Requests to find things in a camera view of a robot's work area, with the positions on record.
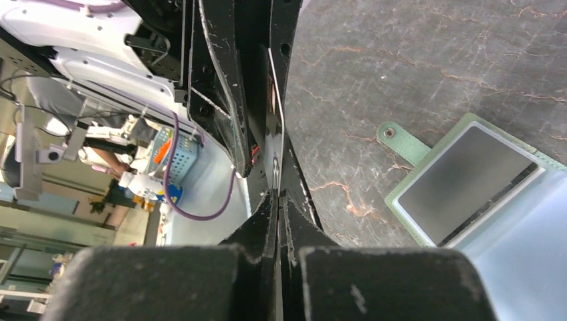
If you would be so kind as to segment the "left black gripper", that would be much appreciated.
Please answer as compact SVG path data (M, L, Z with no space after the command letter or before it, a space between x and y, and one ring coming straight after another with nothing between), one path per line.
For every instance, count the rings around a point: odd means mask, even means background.
M152 77L173 85L176 103L189 103L191 120L229 157L241 177L252 168L251 144L241 62L235 37L233 1L125 1L140 18L134 33L124 38ZM291 54L302 10L301 1L272 1L269 16L269 45L278 77L285 141L284 166L298 174L297 188L304 195L301 209L318 228L322 224L290 141L285 118L286 88ZM269 58L267 55L268 78Z

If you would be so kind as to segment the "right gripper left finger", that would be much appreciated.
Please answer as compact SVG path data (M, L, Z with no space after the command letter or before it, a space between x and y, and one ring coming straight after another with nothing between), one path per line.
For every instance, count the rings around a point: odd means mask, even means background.
M275 320L276 197L217 245L91 247L57 285L44 320Z

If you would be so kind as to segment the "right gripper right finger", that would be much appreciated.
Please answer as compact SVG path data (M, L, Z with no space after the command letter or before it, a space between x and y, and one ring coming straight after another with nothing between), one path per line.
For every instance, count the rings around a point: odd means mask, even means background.
M430 247L342 247L279 199L285 320L495 320L473 264Z

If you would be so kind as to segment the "green card holder wallet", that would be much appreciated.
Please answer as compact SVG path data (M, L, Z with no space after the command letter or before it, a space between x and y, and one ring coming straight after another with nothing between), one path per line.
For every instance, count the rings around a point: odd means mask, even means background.
M385 198L407 231L393 200L453 139L474 122L510 141L538 170L443 248L465 254L476 267L500 320L566 319L566 166L480 118L466 114L429 147L395 122L377 132L381 143L411 164Z

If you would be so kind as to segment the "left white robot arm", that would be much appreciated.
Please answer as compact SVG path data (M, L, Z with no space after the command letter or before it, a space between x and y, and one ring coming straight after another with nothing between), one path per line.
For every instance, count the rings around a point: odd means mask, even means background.
M166 125L187 118L233 163L265 154L281 193L285 90L301 1L2 1L1 57Z

